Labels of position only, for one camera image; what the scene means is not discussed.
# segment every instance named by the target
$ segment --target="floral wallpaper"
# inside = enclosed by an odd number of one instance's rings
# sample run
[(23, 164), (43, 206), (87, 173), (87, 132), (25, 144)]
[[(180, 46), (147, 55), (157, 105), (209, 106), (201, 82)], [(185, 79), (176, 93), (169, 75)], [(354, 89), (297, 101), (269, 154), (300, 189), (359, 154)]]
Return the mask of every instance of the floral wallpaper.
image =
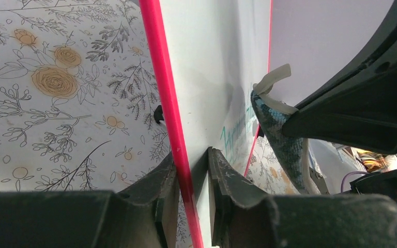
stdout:
[(170, 152), (159, 104), (135, 3), (0, 0), (0, 191), (126, 188)]
[(246, 177), (269, 194), (299, 194), (264, 137), (258, 137)]

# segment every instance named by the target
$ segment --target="black plastic part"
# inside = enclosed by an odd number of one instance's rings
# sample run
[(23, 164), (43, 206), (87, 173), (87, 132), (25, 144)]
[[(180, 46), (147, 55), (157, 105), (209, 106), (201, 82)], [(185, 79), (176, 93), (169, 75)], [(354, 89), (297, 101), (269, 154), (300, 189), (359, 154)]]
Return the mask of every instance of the black plastic part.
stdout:
[(117, 194), (0, 193), (0, 247), (174, 248), (178, 203), (171, 154)]
[(296, 107), (286, 136), (397, 153), (397, 0), (360, 53)]
[(207, 153), (212, 245), (397, 247), (397, 204), (388, 197), (268, 195), (233, 170), (221, 151)]
[(382, 194), (397, 203), (397, 169), (385, 173), (369, 173), (350, 183), (354, 194)]
[(156, 122), (157, 124), (160, 124), (160, 121), (161, 121), (161, 120), (165, 120), (165, 119), (163, 118), (162, 105), (157, 106), (157, 108), (156, 108), (156, 110), (155, 110), (155, 112), (154, 112), (154, 114), (153, 114), (153, 117), (154, 117), (155, 122)]
[(264, 131), (263, 128), (260, 126), (258, 130), (258, 137), (263, 137), (264, 138)]

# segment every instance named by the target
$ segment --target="white panel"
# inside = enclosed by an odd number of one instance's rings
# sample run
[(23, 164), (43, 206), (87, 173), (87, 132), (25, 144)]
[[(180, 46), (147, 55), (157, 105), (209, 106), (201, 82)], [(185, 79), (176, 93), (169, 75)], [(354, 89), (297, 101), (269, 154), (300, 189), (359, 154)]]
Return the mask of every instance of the white panel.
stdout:
[(271, 68), (292, 76), (271, 96), (296, 105), (345, 67), (366, 45), (393, 0), (274, 0)]
[[(191, 169), (214, 146), (243, 174), (254, 136), (251, 86), (268, 70), (270, 1), (160, 2)], [(208, 201), (205, 182), (197, 203), (205, 247)]]

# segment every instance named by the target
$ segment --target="blue patterned fabric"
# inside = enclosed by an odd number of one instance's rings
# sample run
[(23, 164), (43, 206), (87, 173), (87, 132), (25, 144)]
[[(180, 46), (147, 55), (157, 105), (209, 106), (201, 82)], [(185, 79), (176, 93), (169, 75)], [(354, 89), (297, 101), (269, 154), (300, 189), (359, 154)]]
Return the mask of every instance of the blue patterned fabric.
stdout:
[(302, 138), (282, 135), (282, 126), (290, 115), (269, 108), (254, 91), (251, 101), (259, 125), (288, 178), (301, 194), (308, 194), (302, 176)]

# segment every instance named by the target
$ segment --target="pink edge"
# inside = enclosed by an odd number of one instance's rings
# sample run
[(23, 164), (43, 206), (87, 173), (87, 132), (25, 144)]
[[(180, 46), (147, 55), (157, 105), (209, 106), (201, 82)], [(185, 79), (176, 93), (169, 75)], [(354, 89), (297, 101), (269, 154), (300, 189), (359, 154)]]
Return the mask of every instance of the pink edge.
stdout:
[(192, 244), (195, 248), (203, 248), (202, 231), (195, 204), (191, 171), (180, 121), (160, 3), (159, 0), (140, 0), (140, 4)]
[[(273, 15), (273, 0), (270, 1), (270, 24), (269, 24), (269, 35), (268, 35), (268, 61), (267, 61), (267, 71), (270, 72), (270, 53), (271, 53), (271, 23), (272, 23), (272, 15)], [(244, 172), (244, 177), (247, 176), (247, 172), (249, 171), (250, 159), (253, 155), (253, 150), (255, 149), (256, 139), (258, 138), (259, 126), (256, 129), (255, 139), (253, 140), (252, 149), (250, 150), (249, 159), (247, 160), (246, 171)]]

